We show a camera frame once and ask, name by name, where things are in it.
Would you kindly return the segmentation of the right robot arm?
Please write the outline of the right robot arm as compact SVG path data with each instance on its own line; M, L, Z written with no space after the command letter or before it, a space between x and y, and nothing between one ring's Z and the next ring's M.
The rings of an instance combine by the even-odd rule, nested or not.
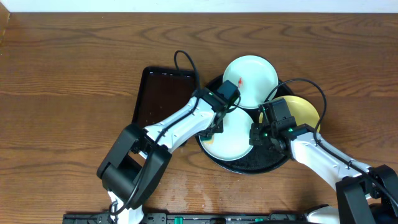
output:
M336 208L322 205L305 214L307 223L397 223L397 174L341 152L307 124L254 123L249 143L285 154L314 171L336 192Z

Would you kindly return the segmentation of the green yellow sponge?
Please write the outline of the green yellow sponge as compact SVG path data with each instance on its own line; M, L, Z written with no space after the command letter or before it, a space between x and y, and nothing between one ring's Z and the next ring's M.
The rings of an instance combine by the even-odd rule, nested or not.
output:
M206 136L202 136L201 137L201 142L203 144L212 145L213 142L214 142L214 135L213 134L207 134Z

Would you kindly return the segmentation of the yellow plate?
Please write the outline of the yellow plate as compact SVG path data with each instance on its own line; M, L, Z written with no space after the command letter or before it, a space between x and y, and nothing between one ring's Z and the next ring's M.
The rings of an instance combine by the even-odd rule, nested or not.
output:
M296 123L297 123L296 127L303 125L303 124L307 124L313 129L316 128L316 125L320 119L320 115L318 114L318 111L315 109L315 107L309 101L307 101L301 97L292 96L292 95L280 96L273 100L276 100L279 98L283 98L286 100L287 105L290 110L290 113L296 120ZM262 123L262 119L263 119L262 106L263 105L259 106L258 123Z

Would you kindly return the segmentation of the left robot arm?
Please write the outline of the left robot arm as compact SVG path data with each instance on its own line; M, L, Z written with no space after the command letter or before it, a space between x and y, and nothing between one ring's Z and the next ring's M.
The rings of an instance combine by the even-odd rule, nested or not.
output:
M218 92L196 91L189 102L165 120L144 129L126 126L98 167L108 191L111 223L140 223L142 206L157 188L176 148L217 126L231 106Z

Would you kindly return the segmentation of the light blue front plate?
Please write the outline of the light blue front plate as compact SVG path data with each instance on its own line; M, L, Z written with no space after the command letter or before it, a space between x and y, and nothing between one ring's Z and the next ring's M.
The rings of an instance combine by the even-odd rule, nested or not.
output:
M200 144L210 156L222 161L234 161L244 157L253 148L249 144L252 118L238 108L223 118L223 132L210 139L199 137Z

